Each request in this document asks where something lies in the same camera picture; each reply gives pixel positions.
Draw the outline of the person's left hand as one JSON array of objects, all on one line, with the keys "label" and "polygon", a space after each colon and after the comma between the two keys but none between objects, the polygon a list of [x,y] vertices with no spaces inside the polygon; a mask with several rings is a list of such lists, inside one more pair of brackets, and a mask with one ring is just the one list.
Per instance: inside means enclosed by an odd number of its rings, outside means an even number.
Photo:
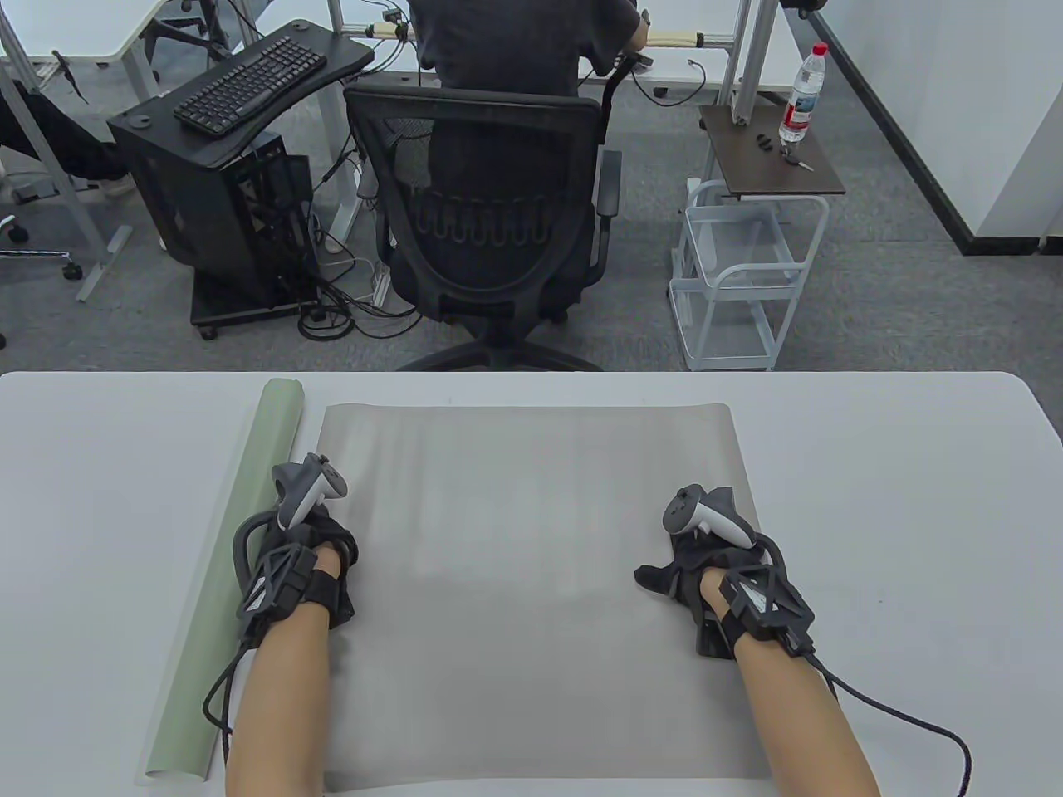
[{"label": "person's left hand", "polygon": [[290,542],[300,544],[311,553],[319,548],[331,548],[338,555],[340,570],[338,575],[330,575],[325,570],[313,565],[307,571],[305,586],[302,588],[302,603],[319,604],[330,611],[330,629],[345,625],[355,615],[350,600],[348,576],[350,567],[357,563],[360,552],[356,539],[345,527],[330,514],[330,509],[318,505],[308,515],[287,531]]}]

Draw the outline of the person's right hand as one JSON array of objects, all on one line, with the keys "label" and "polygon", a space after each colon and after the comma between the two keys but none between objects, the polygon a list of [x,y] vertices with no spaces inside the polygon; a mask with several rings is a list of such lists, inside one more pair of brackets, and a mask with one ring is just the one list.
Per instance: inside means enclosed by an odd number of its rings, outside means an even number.
[{"label": "person's right hand", "polygon": [[695,648],[706,658],[727,659],[732,650],[718,615],[703,599],[701,581],[707,569],[737,569],[761,562],[754,527],[740,515],[733,488],[706,490],[691,484],[669,501],[662,515],[673,560],[662,569],[641,565],[635,583],[672,599],[690,611],[696,627]]}]

